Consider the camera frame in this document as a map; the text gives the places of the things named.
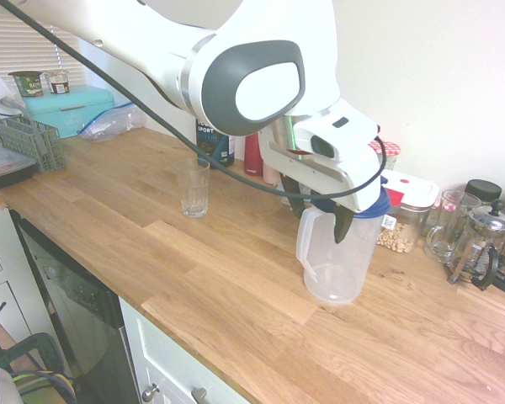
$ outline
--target blue jug lid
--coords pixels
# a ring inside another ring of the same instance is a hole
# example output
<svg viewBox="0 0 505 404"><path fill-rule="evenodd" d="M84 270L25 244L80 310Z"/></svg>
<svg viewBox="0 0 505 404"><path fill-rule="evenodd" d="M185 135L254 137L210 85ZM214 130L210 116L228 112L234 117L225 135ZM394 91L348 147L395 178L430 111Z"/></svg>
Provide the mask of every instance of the blue jug lid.
<svg viewBox="0 0 505 404"><path fill-rule="evenodd" d="M311 191L311 194L318 195L315 190ZM319 210L326 213L335 213L334 206L335 202L331 199L313 199L312 204ZM383 216L391 209L391 200L389 199L389 194L384 189L380 188L380 196L378 199L370 206L367 210L353 215L354 219L374 219L375 217Z"/></svg>

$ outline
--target drinking glass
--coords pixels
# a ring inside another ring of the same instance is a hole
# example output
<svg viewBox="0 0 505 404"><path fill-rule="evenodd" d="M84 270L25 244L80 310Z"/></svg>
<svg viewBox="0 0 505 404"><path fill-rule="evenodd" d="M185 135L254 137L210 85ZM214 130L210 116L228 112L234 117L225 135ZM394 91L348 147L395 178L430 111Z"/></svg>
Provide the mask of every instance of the drinking glass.
<svg viewBox="0 0 505 404"><path fill-rule="evenodd" d="M181 194L182 211L201 217L208 211L210 164L199 158L186 158L174 165Z"/></svg>

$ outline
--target red bottle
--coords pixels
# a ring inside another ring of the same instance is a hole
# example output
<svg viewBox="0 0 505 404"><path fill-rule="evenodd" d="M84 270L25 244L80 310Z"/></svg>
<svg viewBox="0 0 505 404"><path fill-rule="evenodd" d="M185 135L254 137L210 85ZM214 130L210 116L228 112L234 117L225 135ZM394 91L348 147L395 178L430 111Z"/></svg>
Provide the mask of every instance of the red bottle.
<svg viewBox="0 0 505 404"><path fill-rule="evenodd" d="M254 133L245 138L245 174L262 176L263 159L260 154L260 144L258 143L258 133Z"/></svg>

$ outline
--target window blind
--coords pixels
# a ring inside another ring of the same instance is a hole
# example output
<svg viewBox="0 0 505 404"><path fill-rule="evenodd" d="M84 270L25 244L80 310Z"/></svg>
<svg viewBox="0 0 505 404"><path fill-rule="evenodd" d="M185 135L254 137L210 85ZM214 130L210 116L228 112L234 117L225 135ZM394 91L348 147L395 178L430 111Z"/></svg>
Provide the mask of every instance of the window blind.
<svg viewBox="0 0 505 404"><path fill-rule="evenodd" d="M43 24L58 38L79 50L78 38L63 29ZM84 66L13 15L0 14L0 77L14 85L10 72L62 69L69 71L69 84L86 82Z"/></svg>

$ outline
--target black container lid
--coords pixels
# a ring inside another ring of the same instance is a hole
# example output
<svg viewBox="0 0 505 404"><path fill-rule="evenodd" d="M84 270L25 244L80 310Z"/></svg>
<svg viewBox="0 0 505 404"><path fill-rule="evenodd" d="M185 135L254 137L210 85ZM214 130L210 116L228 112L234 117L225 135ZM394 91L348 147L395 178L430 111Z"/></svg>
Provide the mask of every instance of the black container lid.
<svg viewBox="0 0 505 404"><path fill-rule="evenodd" d="M484 179L472 179L468 181L464 191L476 196L483 202L492 202L502 194L502 189L499 185L485 181Z"/></svg>

